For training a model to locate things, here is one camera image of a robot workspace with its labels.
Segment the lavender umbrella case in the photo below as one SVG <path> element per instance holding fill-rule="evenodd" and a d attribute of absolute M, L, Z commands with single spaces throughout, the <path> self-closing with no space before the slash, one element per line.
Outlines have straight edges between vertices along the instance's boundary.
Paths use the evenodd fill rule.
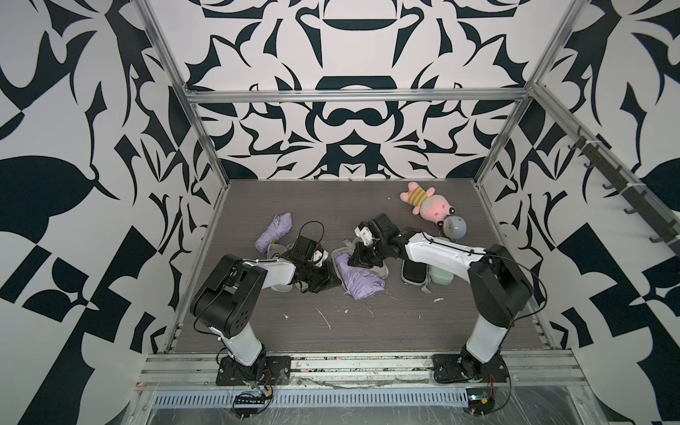
<path fill-rule="evenodd" d="M 386 289 L 389 270 L 386 266 L 352 266 L 350 260 L 355 253 L 355 244 L 355 241 L 345 240 L 343 246 L 331 253 L 330 259 L 345 293 L 355 300 L 370 299 Z"/>

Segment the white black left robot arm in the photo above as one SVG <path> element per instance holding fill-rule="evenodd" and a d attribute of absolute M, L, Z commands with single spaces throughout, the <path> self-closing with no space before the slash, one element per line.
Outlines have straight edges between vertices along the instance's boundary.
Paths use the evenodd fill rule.
<path fill-rule="evenodd" d="M 224 255 L 191 301 L 194 324 L 205 327 L 202 334 L 216 336 L 242 368 L 258 368 L 266 354 L 250 324 L 262 290 L 283 286 L 319 293 L 341 284 L 318 241 L 298 237 L 282 248 L 271 244 L 267 254 L 266 260 Z"/>

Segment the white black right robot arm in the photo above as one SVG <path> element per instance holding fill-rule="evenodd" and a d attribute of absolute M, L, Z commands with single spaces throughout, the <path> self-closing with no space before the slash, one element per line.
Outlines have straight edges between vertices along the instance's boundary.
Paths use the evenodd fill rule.
<path fill-rule="evenodd" d="M 500 358 L 501 345 L 533 296 L 533 287 L 512 254 L 500 244 L 489 249 L 436 239 L 422 230 L 400 230 L 386 214 L 359 224 L 359 242 L 348 264 L 381 267 L 386 259 L 437 267 L 470 284 L 478 318 L 461 350 L 460 368 L 480 371 Z"/>

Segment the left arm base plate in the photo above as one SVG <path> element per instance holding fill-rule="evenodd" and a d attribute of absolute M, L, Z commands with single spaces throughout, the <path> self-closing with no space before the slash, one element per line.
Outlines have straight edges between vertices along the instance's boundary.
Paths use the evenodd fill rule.
<path fill-rule="evenodd" d="M 286 384 L 290 381 L 292 357 L 260 355 L 251 366 L 244 366 L 231 357 L 220 361 L 216 377 L 217 386 L 237 386 L 249 383 L 267 385 Z"/>

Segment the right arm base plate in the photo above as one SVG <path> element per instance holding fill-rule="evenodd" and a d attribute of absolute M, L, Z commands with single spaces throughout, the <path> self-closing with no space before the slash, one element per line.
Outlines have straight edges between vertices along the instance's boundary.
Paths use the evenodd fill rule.
<path fill-rule="evenodd" d="M 509 379 L 505 360 L 497 352 L 484 363 L 464 350 L 459 354 L 434 354 L 432 357 L 434 379 L 438 384 L 470 382 L 504 382 Z"/>

